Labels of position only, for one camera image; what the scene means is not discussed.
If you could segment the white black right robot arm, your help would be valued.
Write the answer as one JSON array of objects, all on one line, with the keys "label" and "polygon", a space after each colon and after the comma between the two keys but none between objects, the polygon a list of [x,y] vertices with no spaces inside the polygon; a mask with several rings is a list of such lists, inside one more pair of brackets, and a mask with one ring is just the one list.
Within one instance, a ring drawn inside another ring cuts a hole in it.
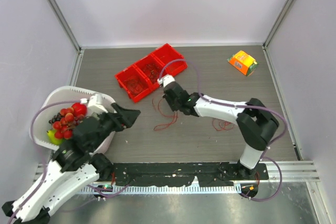
[{"label": "white black right robot arm", "polygon": [[172,111],[238,126],[246,145],[238,161],[237,173],[242,179],[250,179],[256,174],[256,165],[279,127],[277,119],[260,100],[230,102],[197,92],[189,94],[170,75],[158,79],[158,83]]}]

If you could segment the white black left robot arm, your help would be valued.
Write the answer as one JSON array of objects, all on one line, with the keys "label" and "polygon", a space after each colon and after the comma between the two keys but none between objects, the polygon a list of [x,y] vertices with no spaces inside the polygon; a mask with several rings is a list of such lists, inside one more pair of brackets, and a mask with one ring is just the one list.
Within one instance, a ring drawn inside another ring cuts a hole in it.
[{"label": "white black left robot arm", "polygon": [[113,172],[109,159],[97,149],[113,132],[129,129],[140,115],[139,110],[124,109],[112,103],[113,112],[100,107],[87,116],[44,165],[42,175],[15,201],[7,201],[2,210],[9,223],[47,223],[50,217],[77,191],[100,180],[107,181]]}]

